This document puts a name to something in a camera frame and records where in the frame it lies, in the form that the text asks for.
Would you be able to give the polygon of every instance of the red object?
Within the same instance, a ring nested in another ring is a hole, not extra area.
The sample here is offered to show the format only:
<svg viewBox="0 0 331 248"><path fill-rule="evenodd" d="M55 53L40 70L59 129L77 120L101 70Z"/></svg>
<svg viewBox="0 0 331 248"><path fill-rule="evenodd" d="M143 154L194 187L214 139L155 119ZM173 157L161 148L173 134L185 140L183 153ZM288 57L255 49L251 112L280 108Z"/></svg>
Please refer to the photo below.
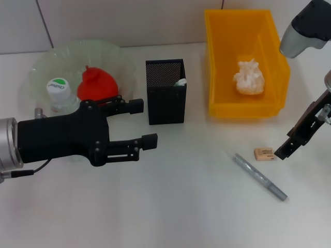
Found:
<svg viewBox="0 0 331 248"><path fill-rule="evenodd" d="M115 79L97 67L86 66L83 72L83 82L78 86L77 96L83 100L101 100L118 95Z"/></svg>

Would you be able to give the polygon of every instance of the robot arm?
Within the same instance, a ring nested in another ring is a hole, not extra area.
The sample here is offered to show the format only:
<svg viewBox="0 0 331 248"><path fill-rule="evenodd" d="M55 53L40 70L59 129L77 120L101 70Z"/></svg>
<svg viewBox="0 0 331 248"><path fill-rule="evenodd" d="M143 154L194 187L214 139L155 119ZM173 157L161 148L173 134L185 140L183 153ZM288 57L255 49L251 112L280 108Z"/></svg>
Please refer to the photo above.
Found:
<svg viewBox="0 0 331 248"><path fill-rule="evenodd" d="M307 47L321 49L331 39L331 4L312 0L289 25L280 44L280 52L295 58ZM331 71L325 76L326 90L313 102L289 133L289 139L275 155L288 158L300 146L306 145L325 122L331 124Z"/></svg>
<svg viewBox="0 0 331 248"><path fill-rule="evenodd" d="M0 120L0 172L22 168L24 163L81 155L93 166L111 162L138 161L140 149L157 147L157 134L144 135L129 141L110 141L108 116L141 113L142 99L128 103L121 96L101 101L82 101L79 109L69 115L16 122ZM0 177L13 177L1 173Z"/></svg>

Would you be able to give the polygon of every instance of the bottle cap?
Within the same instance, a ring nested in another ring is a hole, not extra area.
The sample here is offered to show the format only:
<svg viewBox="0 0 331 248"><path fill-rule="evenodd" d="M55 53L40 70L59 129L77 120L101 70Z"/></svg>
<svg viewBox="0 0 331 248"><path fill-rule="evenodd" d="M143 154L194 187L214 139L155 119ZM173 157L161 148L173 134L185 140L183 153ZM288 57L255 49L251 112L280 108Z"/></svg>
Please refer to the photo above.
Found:
<svg viewBox="0 0 331 248"><path fill-rule="evenodd" d="M46 88L50 98L54 102L62 102L71 95L68 81L61 77L49 81Z"/></svg>

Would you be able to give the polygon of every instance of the gray robot arm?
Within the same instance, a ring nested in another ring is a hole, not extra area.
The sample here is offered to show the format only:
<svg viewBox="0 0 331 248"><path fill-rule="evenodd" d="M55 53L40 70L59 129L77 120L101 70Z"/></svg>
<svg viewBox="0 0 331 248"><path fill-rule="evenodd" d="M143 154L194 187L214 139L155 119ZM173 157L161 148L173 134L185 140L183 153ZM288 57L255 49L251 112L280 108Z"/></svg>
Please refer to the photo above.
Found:
<svg viewBox="0 0 331 248"><path fill-rule="evenodd" d="M283 35L280 52L295 58L306 48L321 49L331 39L331 4L312 0L291 22Z"/></svg>
<svg viewBox="0 0 331 248"><path fill-rule="evenodd" d="M291 22L280 44L280 52L295 58L308 47L321 49L331 39L331 4L312 0ZM280 159L288 158L306 145L322 124L331 125L331 71L325 76L326 90L304 112L288 132L288 140L275 152Z"/></svg>

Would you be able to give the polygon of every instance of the plastic bottle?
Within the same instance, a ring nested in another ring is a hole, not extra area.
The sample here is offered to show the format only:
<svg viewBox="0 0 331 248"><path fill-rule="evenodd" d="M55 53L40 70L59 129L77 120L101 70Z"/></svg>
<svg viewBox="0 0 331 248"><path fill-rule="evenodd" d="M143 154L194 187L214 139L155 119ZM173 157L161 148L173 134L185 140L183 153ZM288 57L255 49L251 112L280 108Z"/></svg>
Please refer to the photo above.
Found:
<svg viewBox="0 0 331 248"><path fill-rule="evenodd" d="M81 101L71 93L67 80L61 77L52 79L46 88L52 100L51 116L71 114L79 108Z"/></svg>

